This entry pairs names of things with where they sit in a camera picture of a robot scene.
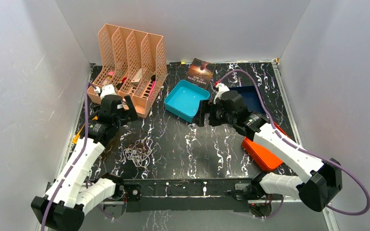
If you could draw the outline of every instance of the book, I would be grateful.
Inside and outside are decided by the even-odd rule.
[[[213,78],[215,67],[215,64],[194,59],[186,74],[186,80],[202,89],[207,89]]]

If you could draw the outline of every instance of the black marble surface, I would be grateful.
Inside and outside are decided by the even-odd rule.
[[[88,180],[94,180],[106,172],[124,179],[238,179],[254,178],[261,172],[241,147],[243,137],[235,133],[231,126],[199,128],[165,110],[165,97],[181,79],[185,78],[188,68],[189,64],[168,65],[168,76],[148,117],[120,129],[120,142],[117,148],[101,155],[95,161]],[[252,75],[274,121],[293,137],[271,63],[217,64],[208,91],[213,93],[214,83],[228,71],[237,68]],[[101,66],[93,67],[91,81],[100,71]],[[229,87],[253,84],[242,73],[233,74],[223,83]],[[90,102],[91,112],[94,106],[95,104]],[[83,110],[77,130],[84,123]],[[149,154],[149,158],[141,164],[142,166],[136,167],[133,161],[124,155],[128,149],[144,151]],[[294,174],[285,164],[278,167],[275,172]]]

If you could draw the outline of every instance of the orange tray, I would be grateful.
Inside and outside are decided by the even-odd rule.
[[[275,124],[275,126],[279,131],[287,135],[277,124]],[[263,171],[273,171],[283,163],[282,160],[280,160],[265,147],[249,140],[246,137],[242,142],[242,147],[247,151],[247,153],[249,153],[249,155]]]

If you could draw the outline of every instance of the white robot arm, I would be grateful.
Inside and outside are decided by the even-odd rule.
[[[98,119],[88,120],[85,125],[88,133],[81,134],[85,138],[78,139],[58,179],[43,197],[36,196],[32,201],[31,207],[38,221],[49,228],[78,230],[84,216],[95,206],[108,197],[122,198],[125,193],[123,180],[107,173],[93,186],[79,192],[93,163],[111,143],[119,128],[138,119],[130,97],[125,97],[129,108],[125,110],[122,97],[116,95],[112,85],[103,87],[101,99],[100,108],[92,115]]]
[[[214,100],[199,103],[193,122],[200,127],[205,126],[205,114],[209,114],[209,125],[230,124],[236,132],[275,154],[297,174],[262,173],[252,180],[249,187],[235,193],[245,198],[252,195],[260,198],[274,193],[287,195],[301,199],[314,211],[322,211],[342,188],[341,170],[299,151],[303,148],[276,131],[267,117],[249,112],[237,91],[229,90],[223,83],[217,83],[216,88],[219,91]]]

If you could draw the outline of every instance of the white wall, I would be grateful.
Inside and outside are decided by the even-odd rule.
[[[335,157],[370,192],[370,1],[312,0],[281,60],[305,147]],[[359,211],[365,197],[349,177],[334,207]],[[341,231],[370,230],[370,211],[336,214]]]
[[[53,0],[0,0],[0,230],[35,230],[89,67]]]
[[[167,61],[280,57],[310,0],[56,0],[84,54],[101,64],[105,23],[164,36]]]

